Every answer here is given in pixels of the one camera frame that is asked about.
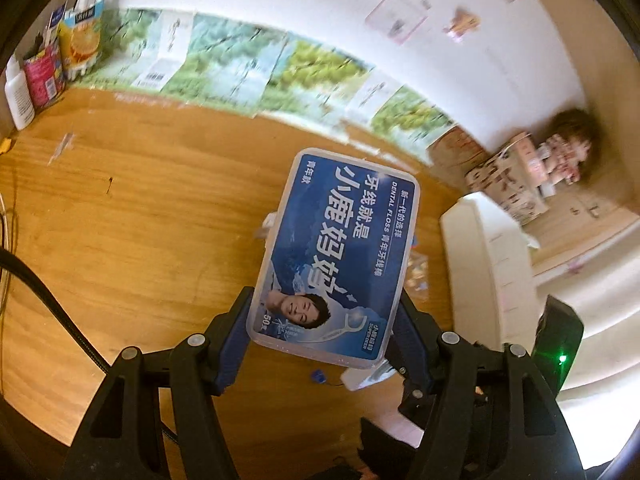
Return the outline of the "pink cylinder can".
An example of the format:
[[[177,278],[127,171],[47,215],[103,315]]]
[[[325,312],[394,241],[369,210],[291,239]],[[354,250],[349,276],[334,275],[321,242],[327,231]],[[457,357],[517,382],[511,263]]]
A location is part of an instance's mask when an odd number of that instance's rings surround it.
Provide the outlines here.
[[[32,104],[41,110],[65,90],[65,75],[58,40],[24,61],[24,72]]]

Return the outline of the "clear cartoon phone case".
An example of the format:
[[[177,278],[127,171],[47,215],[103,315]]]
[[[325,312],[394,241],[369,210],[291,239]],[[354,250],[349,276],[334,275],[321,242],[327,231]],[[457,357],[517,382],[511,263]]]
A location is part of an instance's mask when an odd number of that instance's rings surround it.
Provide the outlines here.
[[[428,299],[428,258],[426,255],[410,252],[404,289],[408,294],[418,301]]]

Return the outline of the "pink round tin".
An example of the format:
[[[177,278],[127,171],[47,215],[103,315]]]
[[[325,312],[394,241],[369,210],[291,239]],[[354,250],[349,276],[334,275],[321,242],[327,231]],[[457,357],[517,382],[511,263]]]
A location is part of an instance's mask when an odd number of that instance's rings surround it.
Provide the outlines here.
[[[520,132],[511,139],[510,153],[523,171],[525,180],[533,188],[549,182],[549,174],[544,161],[537,153],[536,146],[528,132]]]

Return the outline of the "white spray bottle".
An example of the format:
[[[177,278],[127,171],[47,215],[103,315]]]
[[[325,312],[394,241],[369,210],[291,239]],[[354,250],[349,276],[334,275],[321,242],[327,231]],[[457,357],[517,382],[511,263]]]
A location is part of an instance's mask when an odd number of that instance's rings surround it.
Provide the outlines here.
[[[26,74],[14,54],[6,64],[4,93],[15,127],[18,131],[24,130],[35,118],[35,107],[29,94]]]

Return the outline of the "orange juice carton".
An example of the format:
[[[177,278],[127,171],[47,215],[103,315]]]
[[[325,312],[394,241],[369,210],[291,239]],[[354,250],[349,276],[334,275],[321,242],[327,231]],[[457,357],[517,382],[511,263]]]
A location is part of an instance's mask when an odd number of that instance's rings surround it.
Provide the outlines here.
[[[85,75],[101,52],[104,0],[89,0],[86,10],[67,11],[58,23],[58,42],[67,81]]]

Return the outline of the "grape print cardboard sheet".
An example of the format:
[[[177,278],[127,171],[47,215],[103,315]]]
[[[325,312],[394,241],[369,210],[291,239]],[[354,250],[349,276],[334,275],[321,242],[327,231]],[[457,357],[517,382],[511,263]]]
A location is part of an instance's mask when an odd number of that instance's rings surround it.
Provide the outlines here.
[[[420,93],[329,44],[201,13],[110,9],[80,84],[158,93],[241,115],[280,114],[336,136],[350,122],[428,164],[454,121]]]

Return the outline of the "beige lettered storage bag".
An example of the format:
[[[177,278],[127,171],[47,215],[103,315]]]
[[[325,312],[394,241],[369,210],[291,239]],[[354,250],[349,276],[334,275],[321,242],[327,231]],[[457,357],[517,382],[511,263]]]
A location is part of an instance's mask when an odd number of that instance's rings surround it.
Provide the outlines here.
[[[482,192],[522,226],[549,208],[536,186],[529,182],[521,159],[502,150],[465,175],[471,192]]]

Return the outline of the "white cube charger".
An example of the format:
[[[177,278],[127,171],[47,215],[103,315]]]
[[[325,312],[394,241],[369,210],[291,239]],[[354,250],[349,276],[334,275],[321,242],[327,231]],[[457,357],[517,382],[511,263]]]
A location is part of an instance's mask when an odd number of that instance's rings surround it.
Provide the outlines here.
[[[255,232],[255,237],[258,240],[262,240],[264,242],[265,249],[269,247],[270,240],[277,233],[277,229],[276,229],[277,218],[278,218],[277,211],[271,211],[269,214],[265,216],[265,219],[262,222],[262,226]]]

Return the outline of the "brown cardboard panel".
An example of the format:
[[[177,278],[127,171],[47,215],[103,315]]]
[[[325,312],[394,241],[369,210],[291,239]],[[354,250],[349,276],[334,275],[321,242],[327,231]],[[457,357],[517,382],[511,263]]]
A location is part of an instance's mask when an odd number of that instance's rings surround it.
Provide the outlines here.
[[[460,127],[451,128],[426,149],[431,174],[442,182],[465,191],[466,174],[490,156],[472,136]]]

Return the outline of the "blue dental floss box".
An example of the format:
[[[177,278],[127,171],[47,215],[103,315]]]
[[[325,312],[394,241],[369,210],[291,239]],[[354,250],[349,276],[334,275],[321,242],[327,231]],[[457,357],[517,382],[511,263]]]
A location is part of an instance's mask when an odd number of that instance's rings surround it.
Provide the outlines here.
[[[393,333],[419,202],[408,172],[320,148],[299,152],[267,236],[250,339],[374,367]]]

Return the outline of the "white plastic bin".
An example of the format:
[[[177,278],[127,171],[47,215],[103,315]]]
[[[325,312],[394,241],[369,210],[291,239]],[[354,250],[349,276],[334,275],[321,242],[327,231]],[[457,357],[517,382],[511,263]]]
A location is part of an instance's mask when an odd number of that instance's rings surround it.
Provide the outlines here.
[[[465,195],[440,217],[454,331],[500,351],[532,351],[541,314],[525,233],[483,193]]]

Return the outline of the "brown-haired rag doll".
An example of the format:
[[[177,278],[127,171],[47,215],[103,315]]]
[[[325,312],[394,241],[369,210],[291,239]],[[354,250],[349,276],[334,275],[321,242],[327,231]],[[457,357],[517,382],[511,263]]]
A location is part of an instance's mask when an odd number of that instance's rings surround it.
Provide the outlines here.
[[[571,185],[588,179],[601,151],[596,118],[580,108],[564,110],[552,118],[547,133],[537,148],[547,180]]]

